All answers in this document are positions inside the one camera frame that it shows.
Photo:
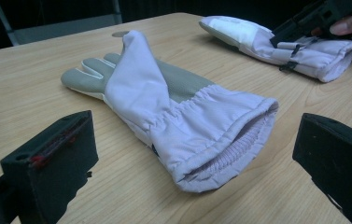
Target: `light wood tabletop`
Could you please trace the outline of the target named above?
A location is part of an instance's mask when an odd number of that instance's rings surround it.
[[[91,110],[99,161],[59,223],[349,223],[291,155],[304,112],[352,127],[352,64],[326,84],[286,74],[215,39],[200,19],[176,13],[0,49],[0,160],[57,119]],[[164,62],[278,100],[264,149],[222,188],[179,190],[104,102],[62,85],[62,73],[83,59],[121,53],[121,38],[112,35],[129,30],[143,32]]]

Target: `gray fabric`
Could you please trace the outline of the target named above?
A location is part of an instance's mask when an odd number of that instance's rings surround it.
[[[62,75],[62,83],[71,89],[82,91],[86,94],[104,94],[104,89],[110,76],[102,76],[100,74],[112,74],[114,72],[115,64],[105,64],[98,59],[90,58],[84,60],[82,66],[85,70],[92,68],[98,70],[98,73],[92,73],[96,74],[95,77],[97,78],[87,77],[81,74],[82,71],[74,68],[66,71]]]
[[[118,63],[119,54],[109,53],[105,57],[106,61]],[[214,84],[212,81],[199,77],[192,72],[173,66],[169,63],[156,60],[166,81],[170,99],[181,103],[189,100],[195,93],[206,86]]]

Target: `protective glove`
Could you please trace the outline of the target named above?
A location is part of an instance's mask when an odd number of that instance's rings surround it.
[[[145,37],[131,31],[123,52],[87,59],[62,83],[103,99],[150,146],[185,191],[216,189],[260,152],[277,101],[219,85],[156,61]]]
[[[236,46],[245,54],[266,63],[280,65],[280,70],[295,70],[322,82],[338,78],[352,61],[351,40],[325,40],[302,37],[296,42],[271,44],[272,32],[251,21],[211,16],[199,24],[209,34]]]

